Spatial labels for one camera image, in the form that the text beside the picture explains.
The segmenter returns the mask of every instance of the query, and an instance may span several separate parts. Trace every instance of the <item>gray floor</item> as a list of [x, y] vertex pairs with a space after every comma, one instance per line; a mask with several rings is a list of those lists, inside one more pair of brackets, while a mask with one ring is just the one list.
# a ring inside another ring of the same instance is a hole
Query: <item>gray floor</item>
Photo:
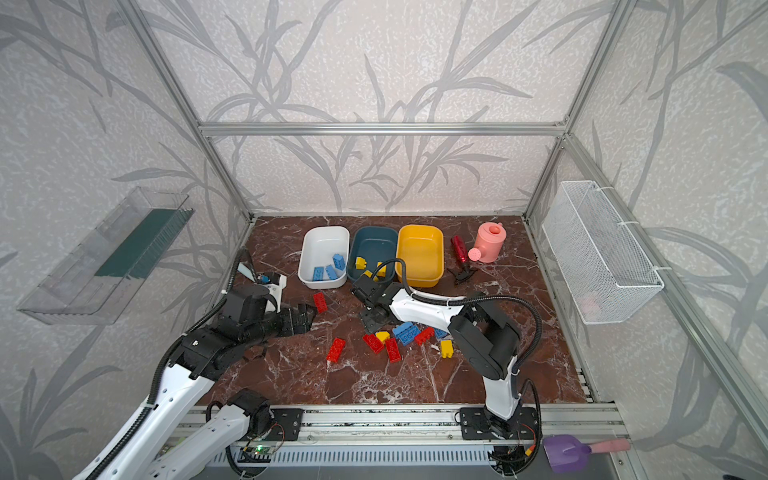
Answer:
[[[235, 480], [237, 475], [227, 467], [205, 468], [196, 480]], [[291, 478], [296, 480], [498, 480], [501, 476], [491, 467], [275, 467], [267, 468], [259, 480]], [[546, 455], [538, 455], [521, 480], [617, 480], [609, 455], [592, 455], [587, 468], [571, 474], [553, 473]]]

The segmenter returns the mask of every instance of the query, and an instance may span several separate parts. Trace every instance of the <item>yellow toy brick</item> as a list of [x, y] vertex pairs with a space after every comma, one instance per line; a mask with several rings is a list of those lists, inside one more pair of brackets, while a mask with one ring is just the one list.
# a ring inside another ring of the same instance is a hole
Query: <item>yellow toy brick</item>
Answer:
[[440, 340], [440, 354], [444, 359], [453, 357], [453, 342], [451, 340]]

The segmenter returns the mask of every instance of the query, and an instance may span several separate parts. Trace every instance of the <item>green mat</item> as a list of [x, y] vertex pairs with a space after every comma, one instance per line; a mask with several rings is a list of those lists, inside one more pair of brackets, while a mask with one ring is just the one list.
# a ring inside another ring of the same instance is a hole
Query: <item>green mat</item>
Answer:
[[133, 278], [146, 279], [192, 213], [192, 210], [153, 209], [101, 265], [96, 276], [123, 277], [130, 272]]

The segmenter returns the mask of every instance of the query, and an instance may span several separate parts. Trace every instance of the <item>dark blue bin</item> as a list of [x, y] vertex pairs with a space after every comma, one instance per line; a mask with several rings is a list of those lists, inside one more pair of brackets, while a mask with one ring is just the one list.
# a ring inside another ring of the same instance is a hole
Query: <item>dark blue bin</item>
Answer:
[[[363, 272], [373, 272], [376, 265], [384, 260], [391, 260], [397, 254], [397, 230], [389, 227], [362, 227], [355, 232], [349, 259], [346, 262], [346, 274], [354, 282]], [[362, 257], [368, 262], [365, 270], [355, 268], [355, 260]], [[389, 282], [395, 277], [395, 264], [386, 266], [384, 281]]]

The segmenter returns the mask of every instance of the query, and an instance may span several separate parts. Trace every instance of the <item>wall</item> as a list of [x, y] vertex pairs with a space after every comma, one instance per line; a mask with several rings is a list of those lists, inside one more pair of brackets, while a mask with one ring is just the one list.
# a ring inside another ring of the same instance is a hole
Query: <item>wall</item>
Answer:
[[[247, 222], [109, 2], [0, 5], [0, 474], [70, 478], [146, 396]], [[16, 311], [137, 185], [196, 211], [111, 326]]]
[[[764, 392], [766, 12], [768, 2], [638, 2], [575, 130]], [[551, 193], [580, 177], [564, 159]], [[585, 327], [562, 280], [555, 289], [651, 478], [768, 478], [768, 459], [660, 297], [625, 323]]]
[[[560, 121], [613, 6], [139, 3], [198, 117], [233, 122]], [[552, 145], [543, 137], [455, 140], [233, 137], [217, 145], [265, 214], [519, 213], [525, 202], [516, 199], [534, 188]]]

